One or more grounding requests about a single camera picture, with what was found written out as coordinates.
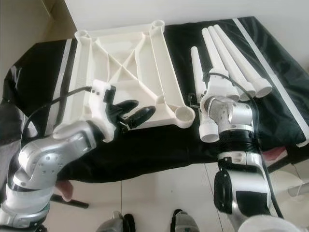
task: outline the gray stripe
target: gray stripe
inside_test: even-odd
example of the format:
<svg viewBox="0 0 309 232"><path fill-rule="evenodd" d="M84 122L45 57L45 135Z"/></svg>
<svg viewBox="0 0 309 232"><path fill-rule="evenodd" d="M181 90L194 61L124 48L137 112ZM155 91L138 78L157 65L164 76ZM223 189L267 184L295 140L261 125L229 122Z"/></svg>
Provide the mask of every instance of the gray stripe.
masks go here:
<svg viewBox="0 0 309 232"><path fill-rule="evenodd" d="M284 100L285 104L287 105L287 107L291 111L291 113L292 113L293 117L295 118L296 122L298 123L299 127L303 131L305 138L306 138L306 141L304 141L300 144L297 144L297 146L302 147L302 146L307 145L309 143L309 126L308 126L308 124L305 122L304 118L302 117L302 115L298 111L298 109L295 106L294 102L292 101L291 97L289 96L289 94L286 92L285 88L281 84L279 78L276 76L274 71L271 69L270 65L267 63L267 61L264 58L264 56L262 55L261 51L258 49L258 47L254 43L254 41L252 40L250 35L247 33L246 29L243 27L241 22L237 18L234 18L233 20L234 20L235 24L237 25L237 27L239 28L239 30L241 31L242 35L248 41L248 43L251 46L252 50L254 51L255 55L257 56L257 58L259 59L259 61L262 64L262 66L264 67L264 69L268 73L268 75L269 75L270 79L272 80L272 82L274 83L274 85L277 87L277 90L280 93L282 99Z"/></svg>
<svg viewBox="0 0 309 232"><path fill-rule="evenodd" d="M72 43L72 39L67 40L66 45L64 47L62 61L61 61L61 65L60 65L60 70L59 70L59 75L58 75L56 87L55 87L55 90L54 90L53 99L60 97L61 85L62 85L64 72L66 70L68 59L69 59L71 43ZM58 111L59 111L59 103L55 103L54 105L52 105L50 107L48 120L47 120L47 124L46 124L45 135L49 135L53 132L54 125L55 125L56 120L57 120Z"/></svg>

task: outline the white cylindrical rod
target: white cylindrical rod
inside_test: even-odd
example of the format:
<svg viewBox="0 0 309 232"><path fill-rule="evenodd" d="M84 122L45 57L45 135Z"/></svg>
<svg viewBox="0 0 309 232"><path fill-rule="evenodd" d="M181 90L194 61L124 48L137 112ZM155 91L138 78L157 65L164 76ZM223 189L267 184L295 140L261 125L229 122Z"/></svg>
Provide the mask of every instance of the white cylindrical rod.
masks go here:
<svg viewBox="0 0 309 232"><path fill-rule="evenodd" d="M216 33L215 29L211 26L208 27L208 31L212 37L212 40L220 54L220 57L225 65L225 67L228 70L228 73L230 77L237 82L239 85L241 85L249 94L251 97L254 97L256 94L256 91L251 83L249 83L246 78L243 76L242 72L240 71L239 67L233 60L232 56L229 54L227 48L224 46L223 42L221 41L220 37ZM239 88L240 99L242 101L247 101L249 98L248 96Z"/></svg>
<svg viewBox="0 0 309 232"><path fill-rule="evenodd" d="M223 71L225 71L225 67L224 67L224 65L222 63L222 60L221 60L221 58L219 56L217 48L214 45L214 43L212 41L212 38L211 38L211 35L209 34L207 28L204 28L202 30L202 34L203 34L203 38L204 38L204 41L205 41L205 44L206 44L206 47L207 47L207 50L208 50L209 57L211 59L212 67L215 70L223 70Z"/></svg>
<svg viewBox="0 0 309 232"><path fill-rule="evenodd" d="M191 59L192 59L195 91L197 95L197 103L200 103L201 95L205 94L206 92L206 83L204 82L204 75L198 55L198 50L197 47L195 46L191 47Z"/></svg>
<svg viewBox="0 0 309 232"><path fill-rule="evenodd" d="M219 25L215 25L214 28L246 79L254 86L256 97L261 98L270 93L272 86L269 81L260 76Z"/></svg>

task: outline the black fabric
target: black fabric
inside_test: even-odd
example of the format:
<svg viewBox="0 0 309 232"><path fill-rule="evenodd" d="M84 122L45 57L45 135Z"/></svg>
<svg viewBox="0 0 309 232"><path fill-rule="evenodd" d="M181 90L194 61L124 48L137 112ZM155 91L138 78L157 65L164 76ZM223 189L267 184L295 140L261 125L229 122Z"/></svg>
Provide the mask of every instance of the black fabric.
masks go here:
<svg viewBox="0 0 309 232"><path fill-rule="evenodd" d="M309 97L306 89L309 89L309 77L306 72L254 17L241 18L240 21L261 49L272 69L283 80L283 85L291 93L293 101L308 122ZM190 48L194 45L198 47L203 72L206 74L211 68L211 63L201 30L215 24L222 27L249 62L271 82L232 20L170 25L165 28L165 38L184 99L195 92ZM40 43L33 46L8 73L3 98L10 99L26 115L50 101L53 97L65 42ZM74 54L71 51L67 73L71 72L72 60L74 60ZM70 75L64 75L61 94L67 91L69 82ZM275 87L272 93L262 99L256 99L256 102L260 111L259 137L264 150L294 145L305 140L301 129ZM39 113L34 119L35 126L40 129L40 135L45 130L47 116L48 110ZM191 163L215 162L218 144L201 142L198 126L199 119L196 117L188 129L170 125L117 134L113 142L102 144L94 151L67 165L58 178L109 182Z"/></svg>

